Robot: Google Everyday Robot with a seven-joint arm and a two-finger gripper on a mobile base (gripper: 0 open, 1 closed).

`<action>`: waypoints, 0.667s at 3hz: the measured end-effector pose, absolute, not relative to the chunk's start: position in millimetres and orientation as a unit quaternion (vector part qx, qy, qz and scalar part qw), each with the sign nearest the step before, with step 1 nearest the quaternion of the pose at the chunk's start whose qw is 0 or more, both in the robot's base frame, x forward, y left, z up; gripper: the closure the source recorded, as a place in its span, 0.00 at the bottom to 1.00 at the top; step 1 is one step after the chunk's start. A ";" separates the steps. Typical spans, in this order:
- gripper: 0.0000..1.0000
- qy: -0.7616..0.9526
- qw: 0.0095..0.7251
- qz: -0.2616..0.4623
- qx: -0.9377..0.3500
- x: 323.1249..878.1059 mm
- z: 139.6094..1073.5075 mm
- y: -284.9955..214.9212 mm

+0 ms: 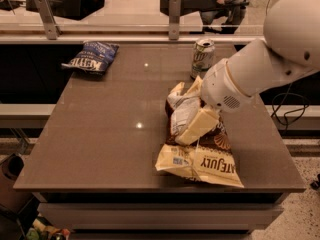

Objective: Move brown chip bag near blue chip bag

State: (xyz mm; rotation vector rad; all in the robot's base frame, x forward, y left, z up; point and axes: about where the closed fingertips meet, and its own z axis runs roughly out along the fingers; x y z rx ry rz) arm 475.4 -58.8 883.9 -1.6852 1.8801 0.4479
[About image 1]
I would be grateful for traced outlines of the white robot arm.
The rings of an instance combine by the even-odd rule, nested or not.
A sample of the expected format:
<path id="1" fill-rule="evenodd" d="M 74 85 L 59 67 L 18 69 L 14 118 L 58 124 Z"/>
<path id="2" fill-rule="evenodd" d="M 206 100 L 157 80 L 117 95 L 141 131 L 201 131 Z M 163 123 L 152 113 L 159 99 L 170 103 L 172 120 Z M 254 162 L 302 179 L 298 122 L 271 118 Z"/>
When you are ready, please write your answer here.
<path id="1" fill-rule="evenodd" d="M 204 75 L 175 142 L 190 145 L 211 131 L 221 111 L 232 113 L 252 97 L 320 69 L 320 0 L 279 0 L 268 11 L 263 39 L 256 39 Z"/>

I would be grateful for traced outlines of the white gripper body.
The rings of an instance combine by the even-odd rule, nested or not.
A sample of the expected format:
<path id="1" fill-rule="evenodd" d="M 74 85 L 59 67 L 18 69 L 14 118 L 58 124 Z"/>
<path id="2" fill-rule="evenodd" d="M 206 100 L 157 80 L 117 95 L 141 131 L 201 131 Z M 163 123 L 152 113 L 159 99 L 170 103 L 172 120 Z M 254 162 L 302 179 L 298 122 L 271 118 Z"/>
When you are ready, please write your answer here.
<path id="1" fill-rule="evenodd" d="M 200 97 L 206 104 L 227 113 L 236 112 L 251 103 L 251 97 L 235 84 L 227 59 L 221 59 L 206 72 Z"/>

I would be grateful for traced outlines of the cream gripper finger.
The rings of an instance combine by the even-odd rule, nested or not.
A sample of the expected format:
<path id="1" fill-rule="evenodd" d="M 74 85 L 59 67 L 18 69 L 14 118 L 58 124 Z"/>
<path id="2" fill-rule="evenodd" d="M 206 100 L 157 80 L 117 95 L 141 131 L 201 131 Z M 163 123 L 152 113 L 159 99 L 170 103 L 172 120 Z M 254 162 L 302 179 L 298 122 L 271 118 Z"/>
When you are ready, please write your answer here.
<path id="1" fill-rule="evenodd" d="M 219 111 L 209 105 L 200 108 L 186 128 L 175 138 L 179 145 L 194 143 L 219 123 Z"/>
<path id="2" fill-rule="evenodd" d="M 202 86 L 202 78 L 200 76 L 197 76 L 191 85 L 191 87 L 187 90 L 185 93 L 185 96 L 199 96 Z"/>

